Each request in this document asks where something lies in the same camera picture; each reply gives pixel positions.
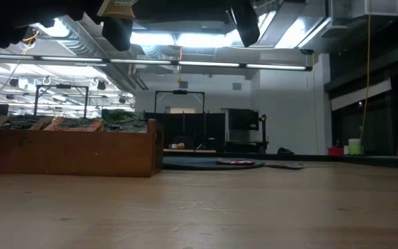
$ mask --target table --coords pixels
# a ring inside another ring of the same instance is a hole
[[[398,248],[398,169],[0,174],[0,248]]]

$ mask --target white wall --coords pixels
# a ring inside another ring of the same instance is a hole
[[[136,111],[154,111],[155,90],[172,91],[178,90],[178,75],[142,75],[150,91],[137,92],[135,97]],[[243,76],[237,75],[181,75],[182,80],[189,82],[188,91],[205,92],[205,111],[220,113],[222,108],[250,108],[250,82]],[[233,83],[242,83],[242,91],[233,91]],[[173,95],[171,93],[160,93],[157,112],[164,112],[167,107],[172,108],[194,108],[196,112],[202,111],[202,104],[193,95]]]
[[[322,55],[312,72],[259,71],[254,77],[251,105],[267,115],[267,153],[287,147],[296,154],[326,154],[331,117],[323,84],[329,70],[327,55]]]

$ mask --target ceiling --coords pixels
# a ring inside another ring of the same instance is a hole
[[[333,51],[342,51],[348,49],[351,45],[366,38],[366,20],[364,17],[351,17],[351,9],[346,6],[355,1],[364,0],[340,0],[335,1],[333,5],[334,20],[348,27],[348,31],[341,37],[326,39],[321,37],[320,31],[303,48],[314,49],[317,53],[331,53]],[[267,26],[265,33],[261,36],[257,44],[244,48],[241,43],[235,41],[231,46],[220,48],[175,48],[173,46],[159,46],[160,54],[163,57],[174,58],[199,62],[238,62],[251,64],[287,64],[287,65],[308,65],[311,59],[302,54],[299,49],[275,48],[278,44],[287,44],[283,41],[285,38],[292,42],[299,38],[288,34],[293,27],[300,24],[300,35],[308,35],[314,28],[323,21],[325,17],[325,0],[307,0],[305,4],[295,1],[284,0],[262,0],[256,2],[256,12],[258,16],[265,13],[275,12],[270,25]],[[373,32],[386,27],[396,17],[378,16],[373,17]],[[128,51],[116,50],[106,39],[102,37],[102,25],[96,25],[89,17],[84,15],[81,21],[75,22],[69,18],[63,18],[66,25],[72,30],[73,34],[69,38],[56,38],[47,35],[41,35],[35,45],[27,51],[28,55],[49,55],[62,57],[109,57],[109,58],[144,58],[148,55],[139,45],[132,45]],[[194,32],[194,33],[218,33],[226,34],[233,29],[227,24],[216,21],[182,21],[171,23],[134,23],[136,30],[151,31],[170,31],[170,32]],[[85,53],[75,53],[72,49],[72,42],[85,51]],[[0,49],[0,53],[22,54],[26,46],[22,43],[9,46],[7,49]],[[15,65],[10,63],[0,63],[0,88],[6,83],[7,76]],[[256,70],[238,69],[238,68],[216,68],[183,66],[182,68],[174,66],[129,66],[121,65],[111,68],[108,67],[65,67],[59,65],[44,65],[41,62],[33,65],[21,65],[14,73],[14,77],[19,79],[29,79],[33,82],[42,82],[45,78],[52,80],[52,83],[71,84],[73,86],[89,86],[90,94],[89,105],[91,109],[96,110],[97,106],[113,106],[132,109],[134,99],[127,93],[136,93],[137,91],[160,90],[162,84],[165,88],[178,88],[177,79],[190,82],[213,82],[213,84],[203,84],[207,90],[218,91],[218,83],[226,82],[246,82],[253,78]],[[98,91],[95,83],[102,80],[106,82],[106,90]],[[55,95],[71,95],[66,97],[67,104],[76,104],[84,102],[84,98],[79,91],[75,89],[51,89]],[[22,95],[18,93],[34,93],[34,89],[20,89],[19,87],[7,86],[3,93],[17,93],[15,100],[7,100],[6,94],[0,95],[0,102],[24,102],[31,104],[35,99],[31,95]],[[119,96],[128,96],[125,104],[118,102]],[[43,104],[61,104],[53,100],[53,96],[44,94]]]

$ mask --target wooden table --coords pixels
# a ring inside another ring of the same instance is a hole
[[[398,169],[0,174],[0,248],[398,248]]]

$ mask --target black mat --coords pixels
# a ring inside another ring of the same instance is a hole
[[[197,158],[187,156],[164,156],[164,169],[175,170],[237,170],[263,167],[263,161],[246,158],[226,158],[225,160],[249,160],[254,165],[217,165],[218,158]]]

